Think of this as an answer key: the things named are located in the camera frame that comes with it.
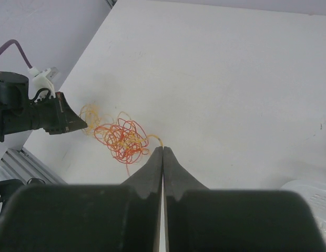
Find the red orange wire ball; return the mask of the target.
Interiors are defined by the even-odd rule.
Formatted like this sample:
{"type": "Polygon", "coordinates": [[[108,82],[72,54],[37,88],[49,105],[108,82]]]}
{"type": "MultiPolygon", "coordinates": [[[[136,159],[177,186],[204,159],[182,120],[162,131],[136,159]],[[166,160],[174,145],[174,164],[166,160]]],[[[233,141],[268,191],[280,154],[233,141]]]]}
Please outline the red orange wire ball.
{"type": "Polygon", "coordinates": [[[116,118],[107,114],[95,119],[95,124],[94,138],[107,147],[113,159],[125,165],[127,175],[130,165],[150,154],[148,135],[128,113],[122,111],[116,118]]]}

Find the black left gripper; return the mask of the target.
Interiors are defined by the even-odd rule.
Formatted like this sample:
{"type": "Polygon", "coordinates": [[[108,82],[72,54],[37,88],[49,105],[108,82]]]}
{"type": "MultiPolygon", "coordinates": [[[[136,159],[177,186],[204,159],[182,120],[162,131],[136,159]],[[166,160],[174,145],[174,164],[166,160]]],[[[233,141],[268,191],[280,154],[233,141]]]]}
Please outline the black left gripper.
{"type": "Polygon", "coordinates": [[[0,71],[0,142],[8,134],[29,130],[62,134],[87,128],[62,92],[52,94],[49,88],[40,88],[30,99],[28,88],[26,76],[0,71]]]}

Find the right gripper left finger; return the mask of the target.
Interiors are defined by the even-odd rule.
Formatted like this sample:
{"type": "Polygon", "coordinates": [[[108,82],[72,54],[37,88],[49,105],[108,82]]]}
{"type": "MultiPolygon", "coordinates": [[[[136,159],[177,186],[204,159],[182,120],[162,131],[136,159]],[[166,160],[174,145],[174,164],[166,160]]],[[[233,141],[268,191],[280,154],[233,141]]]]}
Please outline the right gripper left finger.
{"type": "Polygon", "coordinates": [[[130,186],[140,198],[159,194],[162,183],[163,147],[154,149],[148,161],[133,175],[121,183],[130,186]]]}

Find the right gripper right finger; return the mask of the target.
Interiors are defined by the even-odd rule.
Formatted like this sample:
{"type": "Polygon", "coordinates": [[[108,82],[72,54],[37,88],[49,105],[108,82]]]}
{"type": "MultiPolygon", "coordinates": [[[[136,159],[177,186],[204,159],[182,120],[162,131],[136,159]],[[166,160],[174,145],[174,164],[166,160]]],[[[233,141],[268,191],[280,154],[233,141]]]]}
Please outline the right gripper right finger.
{"type": "Polygon", "coordinates": [[[174,200],[181,200],[186,191],[209,190],[178,162],[170,147],[163,149],[163,177],[165,193],[174,200]]]}

